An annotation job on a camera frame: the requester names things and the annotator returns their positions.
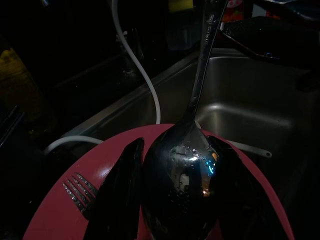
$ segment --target sink basin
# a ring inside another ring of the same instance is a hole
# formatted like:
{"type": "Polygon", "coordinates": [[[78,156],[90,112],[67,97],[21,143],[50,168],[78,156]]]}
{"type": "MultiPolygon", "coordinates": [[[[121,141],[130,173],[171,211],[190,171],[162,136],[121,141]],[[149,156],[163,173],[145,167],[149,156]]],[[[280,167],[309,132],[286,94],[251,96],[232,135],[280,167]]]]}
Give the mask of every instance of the sink basin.
{"type": "MultiPolygon", "coordinates": [[[[197,57],[194,53],[152,79],[162,123],[176,123],[182,117],[191,96],[197,57]]],[[[297,78],[305,73],[252,60],[233,49],[213,49],[196,114],[203,129],[272,153],[271,158],[247,154],[276,190],[293,219],[293,228],[298,223],[291,209],[310,177],[306,172],[315,162],[320,133],[320,92],[296,89],[297,78]]],[[[145,84],[65,136],[104,140],[155,122],[154,102],[145,84]]]]}

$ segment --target spoon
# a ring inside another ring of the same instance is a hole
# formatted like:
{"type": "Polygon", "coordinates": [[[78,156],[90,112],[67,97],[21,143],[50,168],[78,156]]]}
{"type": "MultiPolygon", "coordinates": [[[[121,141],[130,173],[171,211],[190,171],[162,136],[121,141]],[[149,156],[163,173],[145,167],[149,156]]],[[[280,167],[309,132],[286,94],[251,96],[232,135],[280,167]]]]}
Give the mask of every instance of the spoon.
{"type": "Polygon", "coordinates": [[[182,119],[149,148],[142,166],[142,212],[154,239],[205,239],[217,220],[216,170],[222,155],[195,124],[217,30],[228,0],[203,4],[200,56],[182,119]]]}

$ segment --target fork tines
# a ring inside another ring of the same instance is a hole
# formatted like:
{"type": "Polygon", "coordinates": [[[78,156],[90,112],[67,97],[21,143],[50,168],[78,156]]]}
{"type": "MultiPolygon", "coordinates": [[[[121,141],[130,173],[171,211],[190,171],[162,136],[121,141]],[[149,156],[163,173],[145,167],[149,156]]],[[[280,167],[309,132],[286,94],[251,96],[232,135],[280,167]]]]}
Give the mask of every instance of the fork tines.
{"type": "Polygon", "coordinates": [[[90,208],[98,192],[95,186],[78,172],[66,178],[62,185],[79,211],[89,220],[90,208]]]}

